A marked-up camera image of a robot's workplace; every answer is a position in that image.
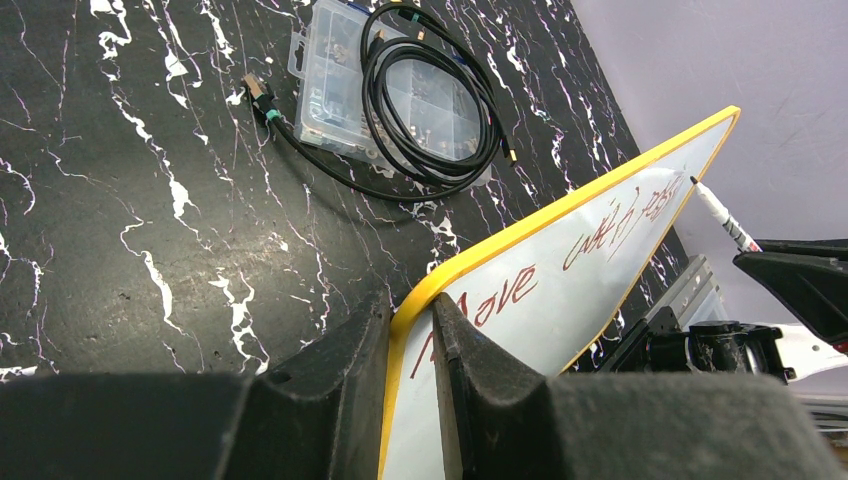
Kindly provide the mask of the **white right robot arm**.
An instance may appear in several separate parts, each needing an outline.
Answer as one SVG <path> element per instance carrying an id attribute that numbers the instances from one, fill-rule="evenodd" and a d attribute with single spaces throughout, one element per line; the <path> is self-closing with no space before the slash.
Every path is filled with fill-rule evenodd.
<path id="1" fill-rule="evenodd" d="M 597 366 L 604 373 L 754 373 L 783 383 L 847 364 L 847 242 L 762 240 L 734 265 L 797 320 L 682 327 L 670 306 L 640 319 Z"/>

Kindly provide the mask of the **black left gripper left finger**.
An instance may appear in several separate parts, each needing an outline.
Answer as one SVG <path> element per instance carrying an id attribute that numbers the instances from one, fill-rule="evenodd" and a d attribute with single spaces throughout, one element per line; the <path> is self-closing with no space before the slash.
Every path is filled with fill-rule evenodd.
<path id="1" fill-rule="evenodd" d="M 374 479 L 389 297 L 260 375 L 76 374 L 1 388 L 5 479 Z"/>

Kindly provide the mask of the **white whiteboard marker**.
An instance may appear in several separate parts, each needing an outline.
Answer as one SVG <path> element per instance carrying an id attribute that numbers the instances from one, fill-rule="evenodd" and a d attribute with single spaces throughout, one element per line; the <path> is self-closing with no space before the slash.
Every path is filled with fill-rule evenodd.
<path id="1" fill-rule="evenodd" d="M 757 241 L 742 228 L 741 224 L 733 217 L 729 209 L 710 188 L 694 176 L 690 177 L 690 181 L 694 186 L 696 194 L 706 205 L 711 215 L 719 222 L 723 230 L 734 241 L 739 251 L 762 252 L 762 248 Z"/>

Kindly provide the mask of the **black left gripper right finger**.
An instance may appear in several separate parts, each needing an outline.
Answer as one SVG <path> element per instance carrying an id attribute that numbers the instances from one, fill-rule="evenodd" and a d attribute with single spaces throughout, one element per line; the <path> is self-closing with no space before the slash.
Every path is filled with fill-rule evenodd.
<path id="1" fill-rule="evenodd" d="M 841 479 L 812 420 L 750 374 L 546 377 L 432 302 L 449 479 Z"/>

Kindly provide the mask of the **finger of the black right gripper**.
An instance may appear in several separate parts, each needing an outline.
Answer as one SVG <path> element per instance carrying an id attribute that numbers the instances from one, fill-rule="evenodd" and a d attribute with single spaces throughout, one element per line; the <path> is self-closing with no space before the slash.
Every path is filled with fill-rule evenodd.
<path id="1" fill-rule="evenodd" d="M 832 257 L 847 259 L 847 240 L 766 240 L 758 239 L 758 245 L 764 252 Z"/>
<path id="2" fill-rule="evenodd" d="M 733 264 L 817 338 L 847 343 L 847 258 L 794 253 L 741 253 Z"/>

